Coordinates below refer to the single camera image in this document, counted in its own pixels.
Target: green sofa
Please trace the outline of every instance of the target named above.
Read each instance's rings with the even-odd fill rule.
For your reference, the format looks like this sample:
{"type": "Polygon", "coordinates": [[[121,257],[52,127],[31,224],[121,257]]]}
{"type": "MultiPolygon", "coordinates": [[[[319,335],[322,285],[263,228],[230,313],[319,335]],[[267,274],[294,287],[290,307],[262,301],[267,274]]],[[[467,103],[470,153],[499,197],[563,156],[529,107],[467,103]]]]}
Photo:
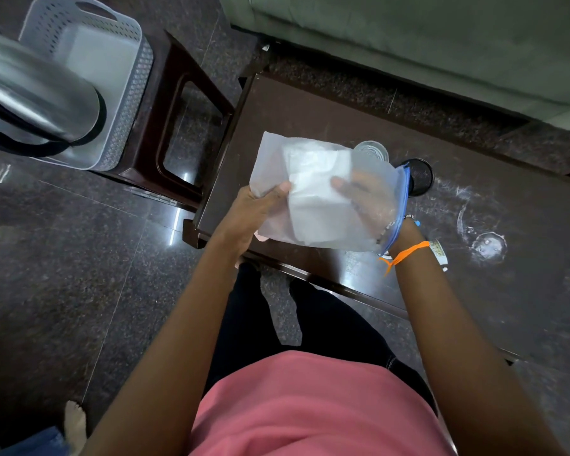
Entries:
{"type": "Polygon", "coordinates": [[[570,130],[570,0],[220,0],[230,23],[570,130]]]}

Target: bare foot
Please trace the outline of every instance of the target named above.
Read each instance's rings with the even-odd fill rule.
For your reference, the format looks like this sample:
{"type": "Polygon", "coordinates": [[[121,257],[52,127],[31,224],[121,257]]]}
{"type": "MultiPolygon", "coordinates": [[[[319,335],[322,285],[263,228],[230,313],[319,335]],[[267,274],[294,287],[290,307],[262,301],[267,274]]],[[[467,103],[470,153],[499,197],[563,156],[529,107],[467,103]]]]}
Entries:
{"type": "Polygon", "coordinates": [[[68,400],[63,423],[70,456],[78,456],[87,443],[87,415],[76,402],[68,400]]]}

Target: wooden table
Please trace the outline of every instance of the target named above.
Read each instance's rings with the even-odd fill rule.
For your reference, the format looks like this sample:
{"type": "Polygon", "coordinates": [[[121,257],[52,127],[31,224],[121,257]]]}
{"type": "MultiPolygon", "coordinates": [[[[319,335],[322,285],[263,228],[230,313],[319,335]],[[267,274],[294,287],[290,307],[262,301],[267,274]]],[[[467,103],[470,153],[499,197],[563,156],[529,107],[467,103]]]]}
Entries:
{"type": "MultiPolygon", "coordinates": [[[[264,131],[347,147],[377,140],[395,165],[411,157],[429,161],[434,185],[410,198],[408,212],[427,238],[441,242],[449,260],[446,276],[460,299],[501,349],[553,367],[562,356],[570,362],[569,178],[255,75],[225,134],[210,190],[185,225],[187,242],[202,245],[249,183],[264,131]],[[500,253],[493,240],[500,240],[500,253]]],[[[375,254],[255,238],[249,252],[293,276],[407,316],[395,273],[385,278],[375,254]]]]}

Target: basket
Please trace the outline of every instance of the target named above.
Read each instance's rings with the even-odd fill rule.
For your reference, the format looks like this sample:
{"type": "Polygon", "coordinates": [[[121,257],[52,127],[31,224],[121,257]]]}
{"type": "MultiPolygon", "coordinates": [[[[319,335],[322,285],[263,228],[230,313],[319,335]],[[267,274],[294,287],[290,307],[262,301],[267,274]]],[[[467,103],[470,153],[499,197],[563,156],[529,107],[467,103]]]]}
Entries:
{"type": "Polygon", "coordinates": [[[76,169],[115,168],[154,61],[139,23],[96,0],[34,0],[19,41],[86,79],[106,101],[106,124],[96,139],[38,160],[76,169]]]}

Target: hand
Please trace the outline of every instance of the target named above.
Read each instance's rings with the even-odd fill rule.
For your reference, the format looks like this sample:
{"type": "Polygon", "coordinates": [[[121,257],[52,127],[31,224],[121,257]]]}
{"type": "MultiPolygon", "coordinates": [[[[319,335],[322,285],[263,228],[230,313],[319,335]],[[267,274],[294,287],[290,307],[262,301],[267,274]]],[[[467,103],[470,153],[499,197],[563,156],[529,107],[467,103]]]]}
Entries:
{"type": "Polygon", "coordinates": [[[266,221],[273,206],[288,195],[290,189],[291,183],[286,181],[262,198],[255,198],[248,185],[243,187],[213,237],[221,240],[222,245],[232,247],[239,256],[242,255],[249,248],[253,233],[266,221]]]}
{"type": "Polygon", "coordinates": [[[352,201],[371,237],[379,239],[397,219],[395,194],[378,176],[353,171],[351,182],[332,177],[331,185],[352,201]]]}

